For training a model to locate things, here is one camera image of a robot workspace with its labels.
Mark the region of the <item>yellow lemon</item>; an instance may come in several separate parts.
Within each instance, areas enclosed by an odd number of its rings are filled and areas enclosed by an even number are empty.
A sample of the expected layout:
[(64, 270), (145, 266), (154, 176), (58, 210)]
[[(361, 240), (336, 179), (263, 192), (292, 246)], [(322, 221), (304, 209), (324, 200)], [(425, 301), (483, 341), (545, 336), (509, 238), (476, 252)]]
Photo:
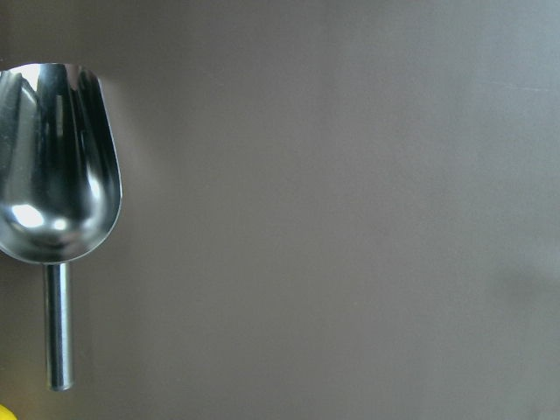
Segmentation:
[(0, 405), (0, 420), (18, 420), (14, 413), (3, 405)]

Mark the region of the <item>steel ice scoop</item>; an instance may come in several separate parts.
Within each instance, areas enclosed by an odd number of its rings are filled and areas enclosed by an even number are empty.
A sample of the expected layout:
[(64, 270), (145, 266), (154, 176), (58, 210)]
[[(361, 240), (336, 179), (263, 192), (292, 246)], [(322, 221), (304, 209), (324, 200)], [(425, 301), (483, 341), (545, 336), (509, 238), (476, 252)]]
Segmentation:
[(122, 194), (98, 78), (73, 64), (3, 70), (1, 249), (43, 270), (51, 390), (74, 383), (70, 264), (109, 237)]

